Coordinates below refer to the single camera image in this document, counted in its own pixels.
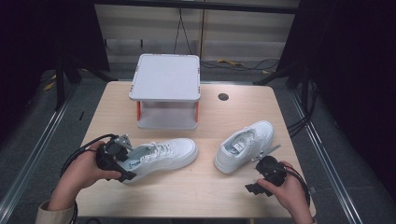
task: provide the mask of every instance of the black cable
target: black cable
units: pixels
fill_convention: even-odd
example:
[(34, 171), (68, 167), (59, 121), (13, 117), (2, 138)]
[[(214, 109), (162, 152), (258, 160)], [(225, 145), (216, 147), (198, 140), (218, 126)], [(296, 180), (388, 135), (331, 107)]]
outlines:
[(77, 202), (75, 201), (75, 209), (73, 211), (73, 217), (72, 217), (72, 220), (70, 221), (70, 223), (77, 224), (77, 217), (78, 217), (78, 205), (77, 205)]
[(92, 217), (92, 218), (88, 219), (88, 220), (85, 222), (85, 224), (93, 224), (93, 223), (91, 223), (91, 221), (95, 221), (95, 223), (101, 224), (100, 220), (97, 219), (96, 217)]
[(174, 54), (176, 54), (176, 46), (177, 46), (177, 39), (178, 39), (178, 30), (180, 29), (180, 24), (181, 24), (181, 19), (178, 19), (177, 34), (176, 34), (175, 46), (174, 46)]
[(183, 18), (181, 17), (181, 8), (178, 10), (178, 15), (179, 15), (179, 19), (180, 19), (180, 21), (181, 21), (181, 26), (183, 27), (184, 36), (186, 37), (187, 47), (189, 48), (190, 55), (192, 55), (192, 50), (191, 50), (191, 48), (190, 48), (189, 39), (187, 38), (186, 29), (184, 28)]
[(294, 137), (297, 133), (300, 132), (300, 130), (303, 129), (303, 127), (305, 127), (306, 123), (308, 123), (308, 121), (311, 120), (311, 117), (314, 113), (316, 100), (318, 98), (318, 87), (312, 81), (311, 81), (311, 98), (312, 98), (312, 103), (311, 103), (311, 107), (310, 107), (308, 113), (299, 121), (288, 126), (290, 138)]
[(104, 138), (107, 138), (107, 137), (110, 137), (110, 138), (117, 138), (118, 136), (115, 135), (115, 134), (112, 134), (112, 133), (110, 133), (110, 134), (105, 134), (105, 135), (102, 135), (102, 136), (100, 136), (100, 137), (97, 137), (97, 138), (93, 139), (91, 142), (89, 142), (89, 143), (85, 144), (84, 146), (80, 147), (79, 149), (77, 149), (75, 152), (73, 152), (72, 155), (70, 155), (70, 157), (69, 157), (69, 158), (66, 160), (66, 162), (64, 163), (64, 166), (62, 167), (62, 170), (61, 170), (61, 176), (62, 176), (62, 175), (64, 174), (64, 172), (66, 171), (67, 167), (69, 167), (69, 165), (70, 165), (79, 155), (81, 155), (82, 153), (84, 153), (84, 152), (86, 151), (86, 149), (85, 149), (86, 147), (92, 145), (93, 143), (95, 143), (95, 142), (97, 142), (97, 141), (99, 141), (99, 140), (102, 140), (102, 139), (104, 139)]
[(308, 207), (309, 207), (311, 205), (311, 194), (309, 192), (308, 186), (306, 185), (303, 177), (295, 169), (293, 169), (292, 167), (289, 167), (289, 166), (286, 166), (286, 165), (284, 165), (284, 166), (287, 167), (287, 168), (290, 168), (293, 172), (292, 171), (288, 171), (286, 169), (280, 169), (280, 168), (277, 168), (277, 167), (274, 167), (274, 166), (264, 166), (264, 167), (269, 168), (269, 169), (273, 169), (273, 170), (276, 170), (276, 171), (284, 172), (284, 173), (287, 173), (287, 174), (292, 175), (295, 178), (297, 178), (297, 180), (301, 184), (301, 187), (303, 188), (303, 191), (305, 193), (305, 199), (306, 199), (306, 202), (308, 203)]
[[(264, 68), (258, 68), (260, 66), (260, 64), (264, 63), (264, 62), (268, 62), (268, 61), (276, 61), (274, 64), (270, 65), (269, 67), (264, 67)], [(222, 66), (222, 65), (218, 65), (218, 64), (213, 64), (213, 63), (206, 63), (206, 62), (202, 62), (201, 61), (201, 65), (205, 68), (224, 68), (224, 69), (229, 69), (229, 70), (234, 70), (234, 71), (240, 71), (240, 72), (244, 72), (244, 71), (250, 71), (250, 70), (264, 70), (264, 69), (269, 69), (272, 68), (274, 66), (276, 66), (277, 64), (279, 64), (279, 60), (278, 59), (265, 59), (265, 60), (261, 60), (259, 61), (258, 64), (256, 64), (254, 67), (234, 67), (234, 66)]]

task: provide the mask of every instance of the wrist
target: wrist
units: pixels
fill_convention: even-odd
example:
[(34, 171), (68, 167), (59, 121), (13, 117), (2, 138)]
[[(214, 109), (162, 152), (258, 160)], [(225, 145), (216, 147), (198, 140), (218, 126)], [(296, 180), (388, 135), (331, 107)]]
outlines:
[(60, 182), (52, 192), (49, 200), (49, 211), (61, 211), (73, 206), (76, 201), (79, 189), (72, 188), (68, 184)]
[(289, 213), (294, 224), (312, 224), (315, 223), (311, 216), (308, 206), (298, 207), (298, 209), (290, 209)]

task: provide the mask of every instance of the white sneaker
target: white sneaker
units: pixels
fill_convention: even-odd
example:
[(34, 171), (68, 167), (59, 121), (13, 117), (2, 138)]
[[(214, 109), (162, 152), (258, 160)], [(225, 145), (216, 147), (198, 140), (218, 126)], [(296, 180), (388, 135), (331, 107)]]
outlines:
[(136, 176), (122, 183), (135, 182), (156, 171), (176, 170), (186, 166), (198, 156), (198, 149), (191, 139), (176, 138), (135, 147), (127, 156), (128, 160), (119, 161), (118, 164), (126, 171), (134, 172)]
[(261, 155), (261, 151), (263, 151), (262, 155), (265, 154), (265, 149), (269, 148), (273, 137), (274, 128), (270, 122), (265, 120), (234, 133), (220, 145), (215, 158), (216, 167), (224, 174), (235, 171), (243, 164)]

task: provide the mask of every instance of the human hand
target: human hand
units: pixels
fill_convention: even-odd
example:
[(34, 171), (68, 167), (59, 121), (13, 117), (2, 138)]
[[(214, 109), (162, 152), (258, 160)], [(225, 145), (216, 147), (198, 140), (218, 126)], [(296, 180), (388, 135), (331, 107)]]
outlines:
[[(290, 163), (286, 161), (281, 162), (285, 166), (292, 168)], [(294, 172), (288, 167), (286, 167), (286, 169), (290, 172)], [(279, 203), (290, 212), (294, 223), (298, 224), (313, 222), (308, 203), (305, 198), (305, 192), (300, 181), (296, 177), (287, 174), (285, 182), (279, 187), (273, 185), (265, 179), (258, 179), (257, 183), (263, 188), (271, 191), (276, 196)]]
[(101, 170), (96, 165), (96, 150), (103, 141), (92, 144), (89, 151), (79, 155), (66, 169), (51, 195), (48, 210), (59, 211), (73, 206), (78, 193), (99, 179), (118, 179), (121, 173)]

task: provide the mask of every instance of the white box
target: white box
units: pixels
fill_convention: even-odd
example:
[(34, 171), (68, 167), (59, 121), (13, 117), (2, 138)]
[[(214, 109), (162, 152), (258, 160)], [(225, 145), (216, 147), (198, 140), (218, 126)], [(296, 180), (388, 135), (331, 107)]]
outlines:
[(195, 55), (143, 54), (129, 92), (142, 129), (194, 130), (198, 120), (200, 61)]

